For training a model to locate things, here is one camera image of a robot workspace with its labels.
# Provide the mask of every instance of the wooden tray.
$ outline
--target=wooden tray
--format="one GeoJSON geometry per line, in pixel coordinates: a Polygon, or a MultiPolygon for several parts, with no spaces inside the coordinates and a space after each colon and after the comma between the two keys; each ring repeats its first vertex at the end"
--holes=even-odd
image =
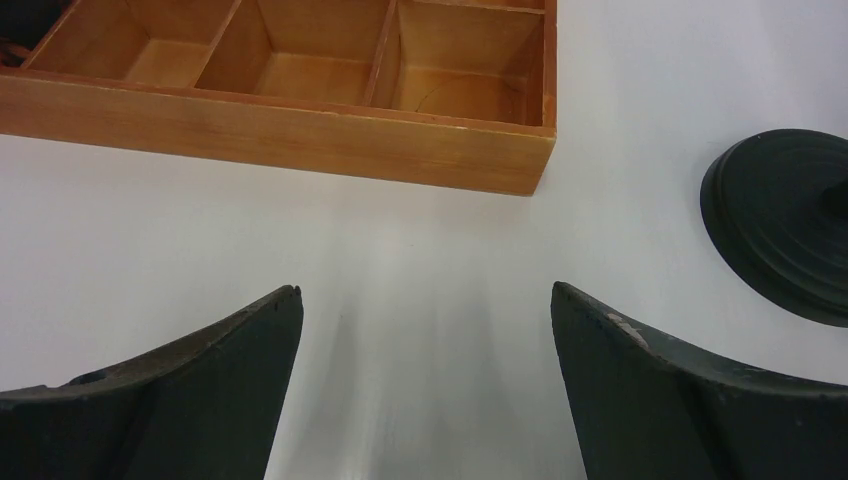
{"type": "Polygon", "coordinates": [[[556,0],[78,0],[0,133],[530,195],[556,0]]]}

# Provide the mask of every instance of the black round base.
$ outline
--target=black round base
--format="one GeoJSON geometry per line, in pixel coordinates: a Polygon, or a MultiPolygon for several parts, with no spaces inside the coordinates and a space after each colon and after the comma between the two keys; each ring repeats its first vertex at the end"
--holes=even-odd
{"type": "Polygon", "coordinates": [[[701,213],[719,253],[754,290],[804,318],[848,327],[846,179],[848,141],[767,132],[713,163],[701,213]]]}

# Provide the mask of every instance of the white table surface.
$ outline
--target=white table surface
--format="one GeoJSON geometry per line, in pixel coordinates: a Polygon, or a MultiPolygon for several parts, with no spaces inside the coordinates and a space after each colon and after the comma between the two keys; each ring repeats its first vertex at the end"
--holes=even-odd
{"type": "Polygon", "coordinates": [[[848,136],[848,3],[560,2],[560,134],[532,198],[0,136],[0,389],[62,384],[299,284],[267,478],[583,478],[555,280],[848,384],[848,330],[754,293],[698,206],[744,137],[848,136]]]}

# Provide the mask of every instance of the wood grain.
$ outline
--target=wood grain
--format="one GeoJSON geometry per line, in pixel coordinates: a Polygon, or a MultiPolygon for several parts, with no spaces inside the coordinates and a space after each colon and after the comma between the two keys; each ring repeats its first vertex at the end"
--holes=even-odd
{"type": "Polygon", "coordinates": [[[371,63],[389,0],[259,0],[278,52],[371,63]]]}
{"type": "Polygon", "coordinates": [[[512,12],[545,13],[545,0],[415,0],[420,3],[491,8],[512,12]]]}
{"type": "Polygon", "coordinates": [[[0,133],[12,135],[518,195],[533,193],[554,144],[538,128],[513,134],[368,116],[381,110],[366,107],[317,111],[2,73],[0,133]]]}
{"type": "Polygon", "coordinates": [[[555,129],[557,124],[557,0],[547,0],[545,3],[544,28],[543,124],[555,129]]]}
{"type": "Polygon", "coordinates": [[[521,195],[553,148],[553,0],[145,2],[0,68],[0,133],[521,195]]]}
{"type": "Polygon", "coordinates": [[[394,108],[523,124],[524,97],[520,78],[407,67],[398,82],[394,108]]]}
{"type": "Polygon", "coordinates": [[[254,92],[282,98],[359,105],[370,72],[370,63],[275,53],[254,92]]]}
{"type": "Polygon", "coordinates": [[[409,65],[482,75],[521,75],[530,64],[526,41],[542,17],[402,0],[400,22],[403,55],[409,65]],[[516,62],[517,58],[525,62],[516,62]]]}
{"type": "Polygon", "coordinates": [[[398,0],[391,0],[383,32],[374,56],[363,105],[391,108],[401,67],[401,37],[398,0]]]}
{"type": "Polygon", "coordinates": [[[34,70],[120,79],[147,43],[127,5],[79,0],[27,64],[34,70]]]}
{"type": "Polygon", "coordinates": [[[252,93],[271,58],[271,42],[255,0],[242,0],[214,46],[196,86],[252,93]]]}
{"type": "Polygon", "coordinates": [[[153,39],[126,76],[128,82],[191,87],[206,61],[209,47],[199,43],[153,39]]]}
{"type": "Polygon", "coordinates": [[[209,44],[233,0],[120,0],[153,38],[209,44]]]}

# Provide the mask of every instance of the tray compartment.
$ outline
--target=tray compartment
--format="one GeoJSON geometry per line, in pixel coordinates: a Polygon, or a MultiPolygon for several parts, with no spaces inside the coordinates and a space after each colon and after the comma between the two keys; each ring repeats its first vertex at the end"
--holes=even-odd
{"type": "Polygon", "coordinates": [[[27,68],[190,87],[233,0],[79,0],[27,68]]]}
{"type": "Polygon", "coordinates": [[[198,88],[361,105],[389,0],[242,0],[198,88]]]}
{"type": "Polygon", "coordinates": [[[369,104],[541,125],[544,12],[503,3],[399,0],[369,104]]]}

